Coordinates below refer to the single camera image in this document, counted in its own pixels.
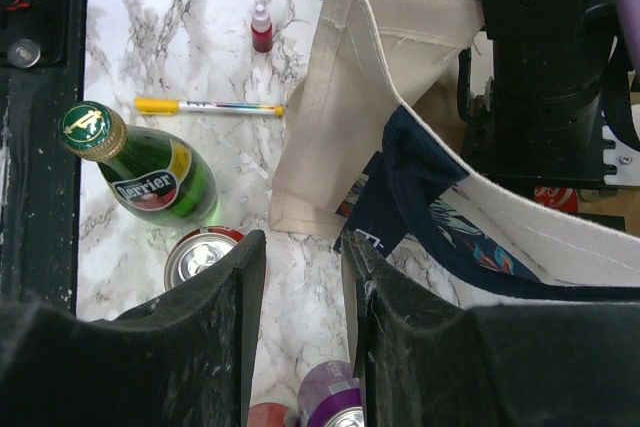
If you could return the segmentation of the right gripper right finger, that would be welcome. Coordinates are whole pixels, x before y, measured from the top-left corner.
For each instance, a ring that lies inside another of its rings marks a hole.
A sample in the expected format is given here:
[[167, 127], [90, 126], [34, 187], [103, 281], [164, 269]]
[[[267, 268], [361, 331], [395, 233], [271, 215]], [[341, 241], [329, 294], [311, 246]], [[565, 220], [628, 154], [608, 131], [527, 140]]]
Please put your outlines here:
[[635, 304], [459, 308], [341, 237], [350, 358], [369, 426], [635, 426]]

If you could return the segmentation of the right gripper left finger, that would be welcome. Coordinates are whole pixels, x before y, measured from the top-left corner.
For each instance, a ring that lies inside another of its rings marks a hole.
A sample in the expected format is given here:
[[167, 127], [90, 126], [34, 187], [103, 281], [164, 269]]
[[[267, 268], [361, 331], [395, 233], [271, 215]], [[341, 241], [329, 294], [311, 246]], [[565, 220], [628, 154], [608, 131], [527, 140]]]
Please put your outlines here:
[[43, 301], [1, 306], [5, 426], [243, 426], [266, 238], [248, 233], [185, 283], [118, 318]]

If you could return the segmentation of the purple soda can front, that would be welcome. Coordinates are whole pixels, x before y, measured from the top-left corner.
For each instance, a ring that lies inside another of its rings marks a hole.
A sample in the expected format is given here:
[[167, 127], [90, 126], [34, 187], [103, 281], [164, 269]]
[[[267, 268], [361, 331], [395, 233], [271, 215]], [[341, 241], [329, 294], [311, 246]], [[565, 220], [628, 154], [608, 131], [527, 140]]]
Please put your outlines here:
[[365, 426], [359, 381], [348, 362], [329, 360], [313, 367], [297, 398], [301, 426]]

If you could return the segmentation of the cream canvas tote bag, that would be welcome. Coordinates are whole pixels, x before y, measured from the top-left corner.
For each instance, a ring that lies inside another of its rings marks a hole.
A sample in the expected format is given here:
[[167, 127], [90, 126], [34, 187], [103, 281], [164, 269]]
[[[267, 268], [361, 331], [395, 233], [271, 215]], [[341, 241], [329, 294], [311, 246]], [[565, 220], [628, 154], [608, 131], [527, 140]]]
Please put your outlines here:
[[277, 231], [406, 236], [454, 277], [511, 298], [635, 301], [637, 237], [488, 180], [453, 143], [454, 65], [476, 0], [323, 0], [273, 179]]

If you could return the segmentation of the red cola can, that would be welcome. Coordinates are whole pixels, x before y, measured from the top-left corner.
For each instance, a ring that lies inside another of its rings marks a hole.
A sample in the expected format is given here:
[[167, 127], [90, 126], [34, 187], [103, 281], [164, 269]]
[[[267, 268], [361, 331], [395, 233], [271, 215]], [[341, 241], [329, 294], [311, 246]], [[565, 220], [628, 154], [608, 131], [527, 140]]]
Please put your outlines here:
[[573, 188], [537, 186], [534, 189], [533, 200], [540, 205], [561, 212], [579, 212], [578, 192]]

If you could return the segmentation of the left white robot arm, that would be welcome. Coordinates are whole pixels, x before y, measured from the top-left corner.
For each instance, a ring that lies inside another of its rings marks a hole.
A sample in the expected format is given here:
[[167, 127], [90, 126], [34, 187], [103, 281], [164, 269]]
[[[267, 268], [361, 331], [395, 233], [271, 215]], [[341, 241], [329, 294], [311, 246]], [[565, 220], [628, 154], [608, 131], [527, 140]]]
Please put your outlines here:
[[523, 196], [637, 188], [639, 0], [479, 1], [493, 74], [472, 96], [471, 54], [461, 54], [464, 160]]

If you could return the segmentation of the red soda can right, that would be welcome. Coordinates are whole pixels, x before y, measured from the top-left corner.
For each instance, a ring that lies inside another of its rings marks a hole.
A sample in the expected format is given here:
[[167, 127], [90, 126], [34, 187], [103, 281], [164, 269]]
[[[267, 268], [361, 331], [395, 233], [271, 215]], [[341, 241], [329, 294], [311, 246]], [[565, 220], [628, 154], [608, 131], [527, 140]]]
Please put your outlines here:
[[247, 427], [296, 427], [298, 417], [286, 405], [264, 402], [253, 405], [248, 412]]

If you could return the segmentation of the red soda can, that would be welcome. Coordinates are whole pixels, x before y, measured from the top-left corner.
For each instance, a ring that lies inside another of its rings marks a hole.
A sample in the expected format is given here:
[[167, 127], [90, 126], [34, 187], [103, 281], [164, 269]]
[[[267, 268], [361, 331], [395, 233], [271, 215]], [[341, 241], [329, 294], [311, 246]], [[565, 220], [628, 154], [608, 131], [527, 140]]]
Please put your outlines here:
[[244, 235], [222, 226], [206, 226], [189, 232], [169, 253], [164, 287], [171, 290], [209, 268], [229, 253]]
[[286, 405], [264, 402], [253, 405], [248, 412], [247, 427], [296, 427], [298, 417]]

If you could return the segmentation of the red soda can front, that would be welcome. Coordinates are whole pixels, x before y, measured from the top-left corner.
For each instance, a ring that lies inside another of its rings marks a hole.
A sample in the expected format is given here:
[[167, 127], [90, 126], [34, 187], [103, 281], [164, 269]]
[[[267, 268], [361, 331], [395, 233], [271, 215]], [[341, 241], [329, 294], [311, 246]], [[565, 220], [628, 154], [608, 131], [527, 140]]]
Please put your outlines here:
[[171, 290], [209, 268], [229, 253], [244, 235], [222, 226], [206, 226], [189, 232], [169, 253], [164, 287]]

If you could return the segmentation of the green glass bottle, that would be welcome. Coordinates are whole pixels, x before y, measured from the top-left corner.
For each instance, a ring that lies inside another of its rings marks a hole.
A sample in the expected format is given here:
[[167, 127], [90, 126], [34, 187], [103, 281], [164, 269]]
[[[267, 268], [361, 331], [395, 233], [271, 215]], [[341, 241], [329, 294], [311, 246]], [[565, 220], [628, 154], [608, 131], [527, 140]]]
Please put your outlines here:
[[59, 133], [70, 152], [98, 166], [120, 205], [146, 222], [195, 225], [217, 207], [211, 168], [179, 137], [129, 125], [93, 101], [72, 105], [59, 121]]

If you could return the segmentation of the yellow white marker pen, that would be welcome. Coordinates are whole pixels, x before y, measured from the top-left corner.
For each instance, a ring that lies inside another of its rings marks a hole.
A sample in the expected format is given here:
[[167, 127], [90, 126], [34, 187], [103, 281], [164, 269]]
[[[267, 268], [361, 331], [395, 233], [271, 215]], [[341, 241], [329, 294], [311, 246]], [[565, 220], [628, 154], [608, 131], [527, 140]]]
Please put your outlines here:
[[282, 117], [282, 105], [184, 101], [175, 99], [135, 98], [134, 107], [146, 116], [173, 116], [178, 113], [258, 115]]

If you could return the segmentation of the small red vial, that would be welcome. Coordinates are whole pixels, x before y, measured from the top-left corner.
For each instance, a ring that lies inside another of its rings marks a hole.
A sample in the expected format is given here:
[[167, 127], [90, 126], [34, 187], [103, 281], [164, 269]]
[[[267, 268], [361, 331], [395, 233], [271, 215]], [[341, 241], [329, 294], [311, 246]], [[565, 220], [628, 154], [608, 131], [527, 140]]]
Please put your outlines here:
[[251, 33], [253, 48], [268, 53], [273, 47], [273, 26], [270, 14], [263, 4], [257, 4], [252, 12]]

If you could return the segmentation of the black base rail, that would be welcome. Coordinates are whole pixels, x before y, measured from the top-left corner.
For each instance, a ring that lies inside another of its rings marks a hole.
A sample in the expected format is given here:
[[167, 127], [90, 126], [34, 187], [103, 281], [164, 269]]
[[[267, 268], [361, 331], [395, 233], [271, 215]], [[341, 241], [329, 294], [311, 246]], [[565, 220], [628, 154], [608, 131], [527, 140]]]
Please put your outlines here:
[[1, 0], [1, 297], [77, 303], [80, 161], [58, 122], [84, 93], [87, 0]]

